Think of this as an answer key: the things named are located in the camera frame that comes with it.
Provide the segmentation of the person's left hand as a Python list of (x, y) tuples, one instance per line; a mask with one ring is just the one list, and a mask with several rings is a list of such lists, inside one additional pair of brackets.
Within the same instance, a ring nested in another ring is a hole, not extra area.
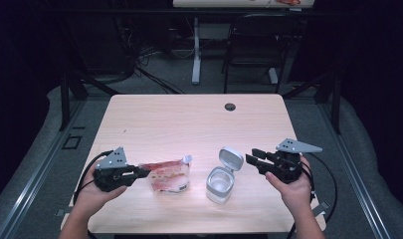
[(92, 166), (84, 179), (84, 188), (80, 191), (78, 199), (71, 212), (72, 216), (79, 218), (91, 218), (109, 201), (116, 199), (126, 191), (125, 186), (121, 186), (111, 192), (101, 191), (94, 183), (95, 167)]

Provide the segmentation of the black square floor socket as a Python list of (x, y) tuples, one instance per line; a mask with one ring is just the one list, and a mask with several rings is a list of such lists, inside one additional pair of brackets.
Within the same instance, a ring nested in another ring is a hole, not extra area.
[(62, 149), (77, 149), (81, 143), (81, 140), (82, 140), (81, 135), (69, 134), (66, 140), (64, 141)]

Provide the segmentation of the aluminium floor rail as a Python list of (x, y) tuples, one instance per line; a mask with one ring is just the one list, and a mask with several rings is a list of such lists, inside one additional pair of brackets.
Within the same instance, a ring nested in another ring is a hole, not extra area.
[(14, 175), (0, 194), (0, 239), (9, 239), (21, 224), (79, 117), (84, 102), (73, 103), (70, 120), (63, 130), (61, 107), (51, 104), (42, 128)]
[(318, 104), (317, 108), (324, 120), (331, 138), (335, 141), (336, 147), (341, 155), (344, 171), (349, 179), (350, 185), (356, 195), (356, 198), (362, 208), (374, 237), (376, 239), (392, 239), (386, 225), (381, 218), (381, 214), (374, 203), (374, 200), (369, 194), (369, 191), (366, 188), (356, 165), (354, 164), (342, 135), (338, 134), (332, 126), (329, 109), (323, 104)]

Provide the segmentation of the red and white refill pouch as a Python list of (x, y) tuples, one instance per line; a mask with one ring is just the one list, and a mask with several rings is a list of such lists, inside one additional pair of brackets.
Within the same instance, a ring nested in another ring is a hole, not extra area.
[(192, 156), (185, 155), (179, 160), (146, 163), (139, 167), (149, 170), (147, 179), (154, 192), (180, 193), (189, 187), (191, 162)]

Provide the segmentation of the black metal stand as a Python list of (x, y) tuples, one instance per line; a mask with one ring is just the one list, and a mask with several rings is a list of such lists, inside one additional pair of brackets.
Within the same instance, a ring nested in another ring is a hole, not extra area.
[(301, 84), (294, 90), (283, 94), (283, 98), (285, 100), (291, 99), (313, 86), (317, 86), (317, 91), (313, 97), (317, 104), (326, 104), (329, 97), (331, 97), (330, 124), (334, 131), (340, 134), (341, 79), (339, 78), (338, 69), (333, 69), (311, 81)]
[(70, 93), (78, 101), (85, 101), (88, 98), (89, 93), (84, 83), (90, 84), (110, 96), (118, 95), (118, 91), (106, 86), (84, 72), (72, 71), (65, 73), (61, 81), (62, 123), (60, 130), (64, 130), (71, 120)]

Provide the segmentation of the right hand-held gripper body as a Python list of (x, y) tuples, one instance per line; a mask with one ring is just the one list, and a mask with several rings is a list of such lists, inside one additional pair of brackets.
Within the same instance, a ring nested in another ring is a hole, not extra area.
[(302, 174), (302, 153), (322, 152), (322, 148), (295, 139), (286, 138), (276, 146), (275, 152), (267, 153), (272, 163), (270, 172), (283, 183), (297, 181)]

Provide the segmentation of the light wooden desk top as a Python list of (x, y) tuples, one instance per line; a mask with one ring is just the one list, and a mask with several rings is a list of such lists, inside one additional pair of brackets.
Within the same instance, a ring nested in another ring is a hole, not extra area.
[(181, 8), (311, 8), (315, 0), (301, 0), (290, 6), (276, 0), (172, 0), (174, 7)]

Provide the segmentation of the person's right hand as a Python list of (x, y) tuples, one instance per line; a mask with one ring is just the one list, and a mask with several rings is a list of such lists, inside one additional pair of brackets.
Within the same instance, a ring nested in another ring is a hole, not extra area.
[(294, 219), (313, 216), (310, 207), (311, 185), (304, 172), (298, 180), (289, 184), (281, 182), (270, 172), (267, 172), (265, 176), (269, 183), (281, 194), (284, 204)]

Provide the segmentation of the black folding chair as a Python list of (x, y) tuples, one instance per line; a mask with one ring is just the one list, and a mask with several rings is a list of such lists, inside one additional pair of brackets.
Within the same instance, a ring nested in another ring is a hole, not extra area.
[(281, 86), (290, 45), (299, 32), (301, 22), (291, 16), (247, 14), (229, 27), (227, 48), (222, 66), (223, 92), (227, 93), (231, 67), (278, 69), (277, 93)]

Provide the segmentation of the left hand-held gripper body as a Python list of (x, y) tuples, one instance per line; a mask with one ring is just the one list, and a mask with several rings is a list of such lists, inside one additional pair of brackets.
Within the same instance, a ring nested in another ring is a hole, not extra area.
[(96, 163), (95, 185), (104, 192), (130, 186), (135, 180), (134, 170), (135, 166), (127, 163), (124, 149), (120, 146)]

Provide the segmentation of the clear jar with gray lid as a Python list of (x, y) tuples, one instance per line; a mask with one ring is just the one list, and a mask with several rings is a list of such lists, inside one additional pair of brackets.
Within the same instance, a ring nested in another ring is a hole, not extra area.
[(206, 195), (217, 204), (225, 204), (235, 184), (234, 172), (242, 168), (244, 157), (236, 149), (224, 146), (219, 151), (219, 159), (222, 166), (216, 166), (207, 176)]

